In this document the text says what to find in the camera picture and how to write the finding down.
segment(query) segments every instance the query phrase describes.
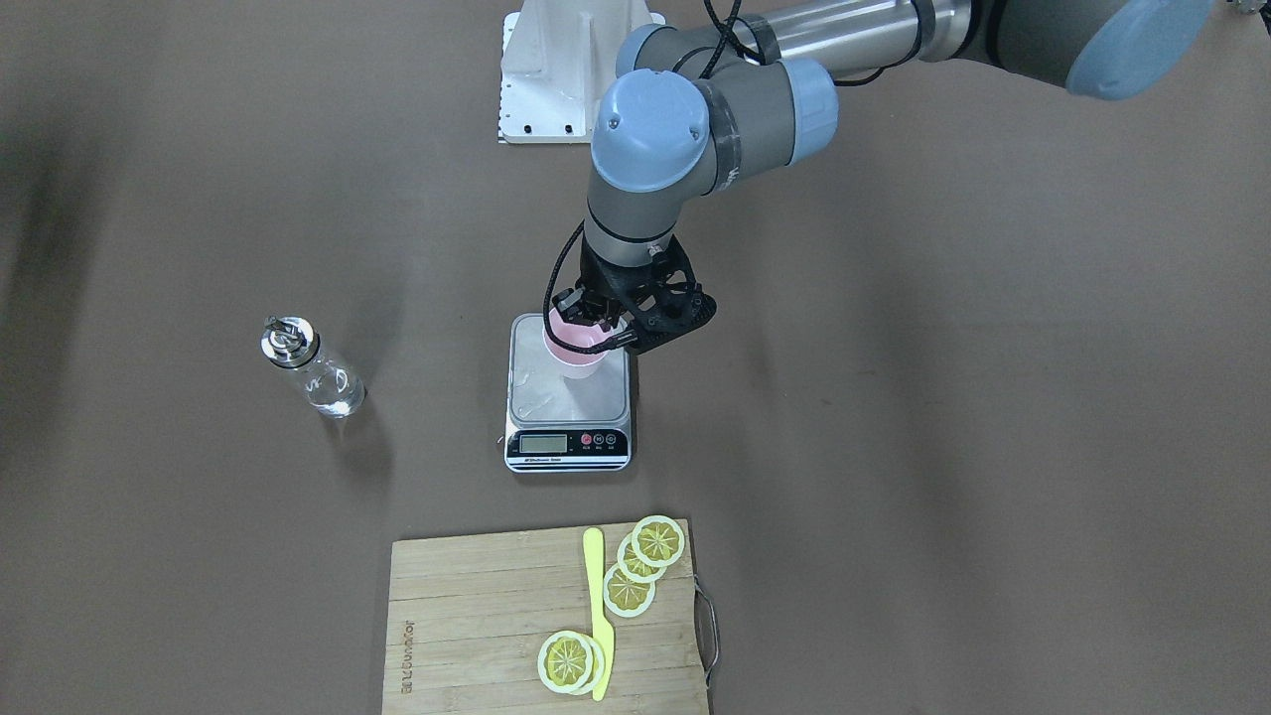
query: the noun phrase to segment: metal bottle cap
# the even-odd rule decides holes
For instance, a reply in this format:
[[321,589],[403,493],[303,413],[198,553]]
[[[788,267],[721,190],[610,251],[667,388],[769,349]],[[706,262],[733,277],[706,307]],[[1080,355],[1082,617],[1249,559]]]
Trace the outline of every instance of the metal bottle cap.
[[304,317],[269,315],[261,335],[261,351],[280,368],[299,368],[318,351],[318,333]]

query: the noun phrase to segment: cutting board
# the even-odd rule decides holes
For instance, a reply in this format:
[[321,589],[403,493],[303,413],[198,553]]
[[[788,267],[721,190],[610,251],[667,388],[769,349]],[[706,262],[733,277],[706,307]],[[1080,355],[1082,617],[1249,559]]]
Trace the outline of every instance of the cutting board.
[[[680,526],[688,535],[688,522]],[[634,527],[600,527],[606,570]],[[591,631],[586,528],[394,544],[384,715],[708,715],[691,542],[657,582],[648,611],[636,618],[609,613],[614,669],[602,701],[558,695],[539,682],[539,648],[549,635]]]

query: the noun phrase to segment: citrus slice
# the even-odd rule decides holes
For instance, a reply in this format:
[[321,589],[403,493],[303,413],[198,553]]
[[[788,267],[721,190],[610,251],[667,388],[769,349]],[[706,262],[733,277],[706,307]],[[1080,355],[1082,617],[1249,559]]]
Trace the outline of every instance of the citrus slice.
[[666,573],[666,569],[655,569],[636,556],[632,551],[632,535],[627,535],[618,546],[618,570],[637,584],[651,584]]
[[632,530],[632,552],[655,569],[679,561],[684,542],[684,530],[670,517],[644,517]]
[[582,638],[587,639],[587,641],[591,644],[591,655],[592,655],[591,677],[587,678],[587,685],[582,686],[576,691],[571,691],[569,695],[587,695],[588,692],[596,690],[596,686],[600,685],[600,678],[605,676],[604,649],[600,648],[600,644],[596,643],[596,639],[588,635],[583,635]]
[[601,592],[601,597],[614,616],[634,618],[648,611],[655,593],[657,593],[656,583],[636,583],[618,570],[618,564],[614,564],[605,574],[605,591]]
[[587,683],[595,668],[591,639],[576,631],[557,631],[539,649],[539,679],[552,692],[571,693]]

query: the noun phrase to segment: cable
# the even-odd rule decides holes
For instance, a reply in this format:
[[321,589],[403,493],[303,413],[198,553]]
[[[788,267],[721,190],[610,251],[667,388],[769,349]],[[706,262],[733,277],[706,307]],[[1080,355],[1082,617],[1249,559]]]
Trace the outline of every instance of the cable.
[[716,62],[723,56],[723,48],[728,46],[728,36],[732,34],[732,25],[737,24],[737,13],[741,11],[741,0],[732,0],[732,10],[728,13],[728,18],[724,19],[724,29],[728,32],[719,30],[719,43],[716,44],[714,53],[710,55],[710,61],[707,66],[702,69],[702,74],[698,79],[710,79],[710,72],[714,71]]
[[606,338],[604,342],[592,344],[591,347],[582,347],[580,344],[569,344],[568,342],[557,337],[555,331],[552,330],[552,320],[548,319],[548,312],[552,311],[552,291],[555,290],[555,278],[561,274],[561,265],[564,264],[566,255],[569,254],[569,249],[573,248],[574,241],[582,235],[582,221],[578,222],[578,227],[573,229],[573,235],[569,240],[564,241],[564,248],[561,249],[561,254],[557,255],[555,265],[552,265],[552,276],[548,278],[548,291],[543,296],[543,329],[547,330],[548,337],[552,342],[569,349],[571,352],[581,352],[583,354],[596,354],[599,352],[605,352],[608,349],[614,349],[622,347],[618,343],[618,335]]
[[722,36],[724,36],[724,37],[728,38],[728,44],[732,44],[732,48],[737,51],[737,56],[738,57],[746,57],[746,58],[754,60],[754,61],[759,62],[760,65],[766,65],[768,63],[768,58],[764,57],[764,48],[763,47],[760,47],[758,52],[754,51],[754,50],[751,50],[750,47],[746,47],[741,42],[741,39],[737,38],[737,33],[730,30],[723,24],[723,22],[719,20],[719,15],[716,14],[714,5],[710,4],[710,0],[702,0],[702,4],[705,5],[705,8],[707,8],[707,15],[710,15],[710,24],[716,25],[716,29],[719,30],[719,34],[722,34]]
[[918,29],[914,33],[914,44],[913,47],[909,48],[909,53],[890,65],[883,65],[878,67],[877,70],[874,70],[872,75],[864,79],[836,79],[834,80],[834,86],[864,86],[871,81],[881,77],[882,72],[892,67],[899,67],[900,65],[904,65],[905,62],[916,57],[918,53],[923,51],[923,13],[918,10],[918,6],[914,5],[913,0],[910,0],[909,5],[914,8],[914,15],[918,18]]

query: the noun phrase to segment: light blue cap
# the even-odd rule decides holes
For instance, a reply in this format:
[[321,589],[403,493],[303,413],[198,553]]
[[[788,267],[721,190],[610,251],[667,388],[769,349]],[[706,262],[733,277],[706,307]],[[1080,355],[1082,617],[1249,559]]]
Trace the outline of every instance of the light blue cap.
[[618,61],[614,62],[614,76],[623,76],[636,69],[636,60],[639,58],[639,51],[644,48],[644,43],[648,42],[648,38],[660,29],[675,28],[671,25],[649,23],[647,25],[639,25],[627,36],[627,39],[624,39],[622,46],[618,48]]
[[1130,0],[1077,56],[1068,90],[1127,99],[1173,69],[1200,34],[1214,0]]
[[839,90],[816,60],[778,60],[794,97],[794,152],[791,164],[826,147],[839,128]]
[[648,193],[684,178],[709,140],[710,112],[691,81],[636,70],[609,85],[600,100],[591,163],[615,188]]

